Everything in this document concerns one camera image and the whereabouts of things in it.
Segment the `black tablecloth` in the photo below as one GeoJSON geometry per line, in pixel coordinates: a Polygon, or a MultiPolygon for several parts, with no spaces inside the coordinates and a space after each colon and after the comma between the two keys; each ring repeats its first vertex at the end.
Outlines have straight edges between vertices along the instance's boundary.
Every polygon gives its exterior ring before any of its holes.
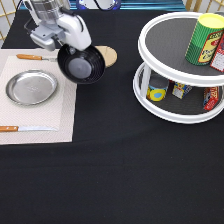
{"type": "MultiPolygon", "coordinates": [[[[78,86],[72,143],[0,146],[0,222],[224,223],[224,113],[171,123],[133,92],[141,29],[166,12],[78,13],[93,45],[114,48],[118,61],[78,86]]],[[[4,49],[37,47],[23,29],[28,19],[16,13],[4,49]]]]}

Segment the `can label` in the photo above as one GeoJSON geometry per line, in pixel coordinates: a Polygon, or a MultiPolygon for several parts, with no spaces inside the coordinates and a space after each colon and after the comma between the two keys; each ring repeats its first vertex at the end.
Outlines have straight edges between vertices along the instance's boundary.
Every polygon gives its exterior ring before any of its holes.
{"type": "Polygon", "coordinates": [[[203,106],[205,110],[212,110],[219,100],[219,87],[206,87],[204,90],[203,106]]]}
{"type": "Polygon", "coordinates": [[[167,89],[168,87],[164,89],[158,89],[149,85],[147,91],[147,98],[152,101],[160,101],[165,98],[167,89]]]}
{"type": "Polygon", "coordinates": [[[222,36],[223,31],[218,31],[210,33],[205,41],[204,47],[199,56],[198,62],[206,63],[212,59],[213,54],[215,53],[216,47],[219,43],[219,40],[222,36]]]}
{"type": "Polygon", "coordinates": [[[219,42],[219,46],[216,48],[210,67],[215,68],[220,72],[224,72],[224,35],[219,42]]]}

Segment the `shelf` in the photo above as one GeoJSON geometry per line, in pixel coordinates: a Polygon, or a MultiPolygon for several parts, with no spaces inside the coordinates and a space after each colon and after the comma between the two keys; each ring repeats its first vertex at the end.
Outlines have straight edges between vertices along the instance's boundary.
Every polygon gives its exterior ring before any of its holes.
{"type": "MultiPolygon", "coordinates": [[[[141,81],[143,76],[143,69],[139,75],[139,88],[141,88],[141,81]]],[[[152,104],[163,109],[165,111],[169,111],[175,114],[181,115],[200,115],[207,113],[207,110],[203,109],[203,101],[204,101],[204,87],[193,87],[192,90],[183,98],[179,99],[178,97],[172,94],[174,87],[174,83],[170,83],[165,99],[161,101],[151,101],[152,104]]],[[[219,87],[219,95],[223,95],[222,87],[219,87]]],[[[220,103],[221,98],[215,105],[215,107],[220,103]]]]}
{"type": "Polygon", "coordinates": [[[151,20],[139,37],[139,53],[151,69],[168,79],[199,87],[223,86],[223,73],[209,65],[192,65],[185,59],[199,15],[176,12],[151,20]]]}
{"type": "Polygon", "coordinates": [[[133,88],[138,101],[148,111],[168,121],[177,123],[193,124],[212,119],[224,108],[223,87],[220,87],[220,100],[215,108],[206,111],[203,105],[204,88],[193,87],[193,89],[181,100],[172,95],[172,85],[169,86],[164,100],[159,102],[149,101],[146,95],[141,95],[141,80],[145,63],[142,63],[136,71],[133,88]]]}

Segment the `green can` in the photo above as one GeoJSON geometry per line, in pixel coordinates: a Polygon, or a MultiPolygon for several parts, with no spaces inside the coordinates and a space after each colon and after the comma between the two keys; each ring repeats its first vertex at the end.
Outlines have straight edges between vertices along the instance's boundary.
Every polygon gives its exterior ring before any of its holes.
{"type": "Polygon", "coordinates": [[[208,64],[224,32],[224,17],[205,13],[199,16],[185,58],[194,65],[208,64]]]}

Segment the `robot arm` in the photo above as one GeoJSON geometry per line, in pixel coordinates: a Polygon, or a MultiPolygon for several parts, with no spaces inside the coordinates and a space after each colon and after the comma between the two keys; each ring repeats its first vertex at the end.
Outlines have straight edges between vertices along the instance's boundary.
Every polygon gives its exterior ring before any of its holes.
{"type": "Polygon", "coordinates": [[[80,51],[90,46],[86,24],[69,11],[69,0],[23,0],[23,3],[38,26],[30,33],[37,45],[49,51],[55,50],[56,40],[80,51]]]}

